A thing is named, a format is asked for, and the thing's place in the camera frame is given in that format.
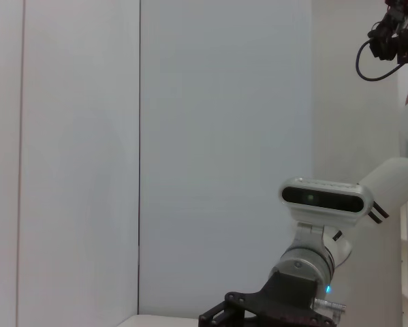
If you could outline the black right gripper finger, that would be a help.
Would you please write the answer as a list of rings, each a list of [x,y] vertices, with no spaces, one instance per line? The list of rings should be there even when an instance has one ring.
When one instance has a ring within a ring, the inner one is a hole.
[[[243,326],[243,310],[221,302],[199,316],[199,327]]]

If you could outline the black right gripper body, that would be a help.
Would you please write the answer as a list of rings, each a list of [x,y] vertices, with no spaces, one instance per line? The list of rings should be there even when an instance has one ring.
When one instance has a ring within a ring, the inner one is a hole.
[[[225,296],[234,316],[226,326],[335,326],[313,310],[318,282],[275,272],[254,293],[231,292]]]

